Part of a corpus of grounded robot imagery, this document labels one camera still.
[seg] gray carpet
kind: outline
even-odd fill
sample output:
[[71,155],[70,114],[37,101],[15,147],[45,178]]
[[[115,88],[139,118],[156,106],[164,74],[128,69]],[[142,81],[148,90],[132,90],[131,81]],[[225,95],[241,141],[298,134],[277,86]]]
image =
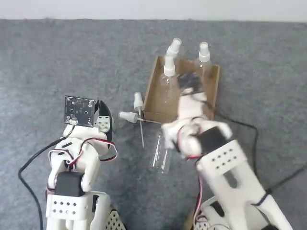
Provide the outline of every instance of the gray carpet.
[[[114,115],[133,110],[154,56],[180,37],[187,57],[211,45],[222,66],[217,105],[260,129],[260,179],[269,186],[307,161],[307,24],[194,21],[0,21],[0,229],[38,229],[19,167],[63,131],[64,95],[102,98]],[[157,128],[115,121],[119,158],[101,164],[95,189],[111,195],[129,230],[178,230],[195,204],[192,162],[176,154],[168,175],[148,170]],[[250,158],[253,134],[232,125]],[[47,155],[24,173],[45,212]],[[274,198],[295,230],[307,226],[307,172]],[[204,186],[204,200],[212,196]]]

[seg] white spray nozzle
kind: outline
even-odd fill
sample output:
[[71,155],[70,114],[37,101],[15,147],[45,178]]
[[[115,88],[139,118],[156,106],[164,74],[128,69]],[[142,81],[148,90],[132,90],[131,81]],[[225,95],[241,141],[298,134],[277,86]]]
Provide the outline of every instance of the white spray nozzle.
[[129,121],[131,123],[136,123],[138,120],[138,115],[136,113],[121,111],[119,112],[118,116],[119,118]]
[[164,74],[167,77],[172,77],[174,76],[176,73],[175,71],[175,65],[174,65],[174,58],[169,56],[169,55],[165,55],[164,57]]
[[172,44],[167,49],[166,55],[176,58],[180,46],[181,46],[181,40],[179,38],[174,38]]
[[199,60],[200,62],[210,61],[209,45],[206,42],[200,43]]
[[136,111],[138,111],[139,109],[144,110],[143,106],[144,103],[142,99],[142,94],[140,92],[134,93],[134,110]]

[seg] wire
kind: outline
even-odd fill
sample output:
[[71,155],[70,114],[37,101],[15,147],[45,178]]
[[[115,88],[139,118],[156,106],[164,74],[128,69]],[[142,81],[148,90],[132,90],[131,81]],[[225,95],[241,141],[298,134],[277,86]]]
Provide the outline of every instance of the wire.
[[296,170],[294,173],[292,173],[290,176],[287,176],[286,178],[284,178],[283,180],[281,180],[280,182],[277,182],[276,184],[274,184],[273,186],[270,187],[270,189],[272,191],[274,191],[275,189],[281,187],[282,185],[284,185],[285,183],[287,183],[288,181],[292,180],[293,178],[297,177],[300,173],[302,173],[303,171],[305,171],[307,169],[307,163],[305,163],[303,165],[303,167],[299,168],[298,170]]
[[51,164],[51,155],[54,152],[66,153],[71,158],[71,160],[73,160],[73,156],[72,156],[72,154],[68,150],[66,150],[66,149],[53,149],[53,150],[49,151],[49,163],[50,163],[51,166],[52,166],[52,164]]
[[[195,168],[197,165],[197,162],[201,159],[201,157],[198,157],[199,159],[197,161],[195,161]],[[198,172],[198,170],[196,169],[197,172],[197,180],[198,180],[198,195],[197,195],[197,199],[196,199],[196,205],[195,205],[195,209],[194,209],[194,215],[193,215],[193,226],[195,227],[196,224],[196,219],[198,216],[198,213],[200,211],[201,208],[201,199],[202,199],[202,179],[200,176],[200,173]]]
[[278,189],[279,187],[283,186],[285,183],[289,182],[290,180],[294,179],[295,177],[297,177],[300,173],[302,173],[303,171],[305,171],[307,169],[307,163],[305,163],[303,165],[303,167],[299,168],[298,170],[296,170],[294,173],[292,173],[291,175],[287,176],[286,178],[284,178],[283,180],[277,182],[276,184],[272,185],[271,187],[267,188],[265,190],[265,194],[263,195],[263,197],[260,199],[260,201],[256,204],[252,204],[253,206],[260,206],[262,205],[262,203],[266,200],[266,198],[273,193],[273,191],[275,191],[275,189]]
[[83,154],[83,152],[84,152],[83,149],[82,149],[82,147],[83,147],[83,145],[84,145],[87,141],[90,141],[90,140],[95,140],[95,141],[99,141],[99,142],[106,143],[106,144],[108,144],[108,145],[113,146],[114,149],[115,149],[115,152],[116,152],[115,156],[110,157],[110,158],[107,158],[107,159],[100,159],[100,161],[112,161],[112,160],[114,160],[114,159],[117,158],[117,156],[118,156],[118,150],[117,150],[117,148],[116,148],[116,145],[115,145],[112,141],[107,141],[107,140],[100,139],[100,138],[88,138],[88,139],[85,139],[85,140],[82,142],[82,144],[81,144],[81,146],[80,146],[80,151],[79,151],[78,156],[77,156],[76,158],[74,158],[70,163],[68,163],[69,166],[75,164],[75,163],[77,162],[77,160],[82,156],[82,154]]
[[248,124],[248,123],[244,123],[241,121],[237,121],[234,120],[224,114],[222,114],[221,112],[219,112],[215,107],[213,107],[209,102],[207,101],[203,101],[203,100],[199,100],[196,97],[194,97],[193,94],[190,95],[191,98],[195,101],[199,101],[202,102],[203,104],[205,104],[210,110],[212,110],[217,116],[220,116],[221,118],[224,118],[225,120],[228,120],[232,123],[238,124],[238,125],[242,125],[242,126],[246,126],[249,127],[251,129],[253,129],[255,131],[255,137],[254,137],[254,143],[253,143],[253,147],[252,147],[252,161],[253,161],[253,171],[254,174],[256,175],[256,177],[259,179],[259,175],[258,175],[258,169],[257,169],[257,142],[258,142],[258,136],[259,136],[259,131],[257,129],[257,127]]
[[38,211],[38,216],[39,216],[39,228],[40,230],[44,229],[43,226],[43,214],[42,214],[42,209],[40,207],[39,201],[37,199],[37,196],[35,195],[34,191],[32,190],[32,188],[28,185],[28,183],[24,180],[24,178],[22,177],[22,172],[29,166],[29,164],[36,158],[38,157],[40,154],[42,154],[43,152],[45,152],[47,149],[51,148],[54,145],[59,144],[61,141],[65,140],[75,129],[75,126],[72,127],[71,131],[64,137],[55,140],[53,142],[51,142],[49,145],[47,145],[46,147],[42,148],[40,151],[38,151],[37,153],[35,153],[18,171],[18,178],[19,180],[24,184],[24,186],[26,187],[26,189],[29,191],[29,193],[31,194],[31,196],[33,197],[36,207],[37,207],[37,211]]

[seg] perforated plate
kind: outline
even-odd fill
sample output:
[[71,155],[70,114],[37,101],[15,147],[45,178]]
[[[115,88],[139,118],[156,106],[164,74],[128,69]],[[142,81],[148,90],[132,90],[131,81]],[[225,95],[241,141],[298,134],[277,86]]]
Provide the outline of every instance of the perforated plate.
[[54,219],[86,219],[92,202],[93,196],[89,194],[81,197],[49,194],[47,196],[46,216]]
[[202,157],[200,163],[206,174],[210,178],[214,178],[223,175],[246,160],[239,143],[233,140]]
[[106,223],[106,230],[126,230],[116,210],[110,212],[110,216]]

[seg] black component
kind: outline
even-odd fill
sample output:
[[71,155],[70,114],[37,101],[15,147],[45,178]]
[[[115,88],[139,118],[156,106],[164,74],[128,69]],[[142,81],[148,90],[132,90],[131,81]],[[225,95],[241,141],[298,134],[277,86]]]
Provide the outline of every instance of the black component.
[[69,142],[69,143],[67,143],[66,145],[63,145],[62,148],[66,148],[66,147],[68,147],[69,145],[72,145],[72,143]]
[[218,127],[213,127],[207,131],[195,136],[200,144],[202,153],[212,152],[219,147],[227,144],[226,138],[221,133]]
[[96,212],[96,203],[97,203],[98,198],[99,198],[98,195],[93,195],[92,212]]
[[60,172],[57,176],[55,195],[80,197],[85,194],[81,188],[83,172]]
[[108,141],[112,141],[112,130],[113,130],[113,120],[112,120],[112,114],[107,107],[107,105],[103,101],[99,101],[99,116],[108,116],[110,117],[110,130],[106,133],[106,138]]
[[220,215],[220,217],[224,217],[225,216],[224,210],[222,209],[222,207],[221,207],[219,202],[215,201],[210,206],[215,209],[215,211],[217,212],[217,214]]
[[278,228],[270,224],[261,230],[278,230]]
[[65,96],[65,124],[74,121],[78,126],[94,127],[94,111],[94,99]]
[[[200,77],[194,72],[181,74],[177,77],[177,83],[182,95],[195,94],[203,92],[203,86]],[[186,92],[185,89],[192,88],[191,92]]]

